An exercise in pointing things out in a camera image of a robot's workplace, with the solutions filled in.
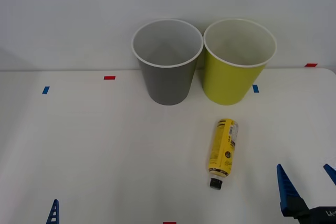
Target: paper cup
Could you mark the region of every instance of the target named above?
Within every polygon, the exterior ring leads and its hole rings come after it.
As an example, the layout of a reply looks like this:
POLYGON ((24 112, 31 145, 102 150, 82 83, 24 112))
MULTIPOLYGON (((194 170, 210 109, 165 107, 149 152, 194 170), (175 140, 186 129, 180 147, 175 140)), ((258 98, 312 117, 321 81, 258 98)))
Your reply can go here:
POLYGON ((177 19, 156 20, 134 34, 132 50, 155 102, 174 105, 187 97, 202 48, 197 28, 177 19))
POLYGON ((203 90, 221 105, 239 102, 277 50, 264 26, 245 19, 225 19, 204 33, 203 90))

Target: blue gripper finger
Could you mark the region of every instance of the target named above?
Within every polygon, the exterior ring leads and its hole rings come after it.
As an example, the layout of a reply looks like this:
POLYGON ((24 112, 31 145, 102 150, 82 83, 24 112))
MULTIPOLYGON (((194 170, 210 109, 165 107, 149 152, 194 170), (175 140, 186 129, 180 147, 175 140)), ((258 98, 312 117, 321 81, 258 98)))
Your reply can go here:
POLYGON ((51 207, 46 224, 59 224, 58 200, 56 199, 54 200, 53 206, 51 207))
POLYGON ((334 170, 333 168, 331 168, 330 165, 327 165, 327 164, 325 164, 323 168, 325 169, 325 171, 328 173, 331 180, 336 185, 336 170, 334 170))
POLYGON ((280 207, 281 212, 284 216, 290 216, 291 214, 291 202, 290 199, 293 198, 300 198, 298 191, 296 191, 294 185, 289 180, 287 174, 285 173, 283 167, 278 164, 277 166, 277 174, 278 174, 278 185, 279 185, 279 192, 280 192, 280 207))

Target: white wall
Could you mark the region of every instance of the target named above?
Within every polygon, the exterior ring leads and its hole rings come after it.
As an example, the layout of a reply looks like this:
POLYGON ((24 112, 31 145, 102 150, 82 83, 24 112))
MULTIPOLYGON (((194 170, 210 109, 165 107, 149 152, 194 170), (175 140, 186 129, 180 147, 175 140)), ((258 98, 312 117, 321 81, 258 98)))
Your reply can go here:
POLYGON ((142 24, 180 18, 201 31, 247 17, 278 40, 269 67, 336 66, 336 0, 0 0, 0 69, 134 69, 142 24))

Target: bottle label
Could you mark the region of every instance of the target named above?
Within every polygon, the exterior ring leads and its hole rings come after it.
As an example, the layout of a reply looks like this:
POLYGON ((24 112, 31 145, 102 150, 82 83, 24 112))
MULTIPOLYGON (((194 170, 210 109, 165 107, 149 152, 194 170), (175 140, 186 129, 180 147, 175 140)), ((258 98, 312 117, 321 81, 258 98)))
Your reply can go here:
POLYGON ((235 121, 220 120, 209 160, 210 173, 226 177, 231 172, 237 133, 238 124, 235 121))

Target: blue tape marker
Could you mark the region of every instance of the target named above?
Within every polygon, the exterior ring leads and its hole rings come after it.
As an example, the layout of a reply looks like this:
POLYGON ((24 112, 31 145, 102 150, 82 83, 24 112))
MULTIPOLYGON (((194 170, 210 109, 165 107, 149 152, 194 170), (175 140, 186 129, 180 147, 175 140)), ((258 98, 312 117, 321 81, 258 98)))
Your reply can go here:
POLYGON ((259 93, 259 89, 258 89, 258 85, 252 85, 252 87, 253 87, 253 91, 255 92, 255 93, 259 93))
POLYGON ((45 86, 44 89, 43 89, 42 94, 47 94, 48 91, 49 91, 49 88, 50 88, 49 86, 45 86))

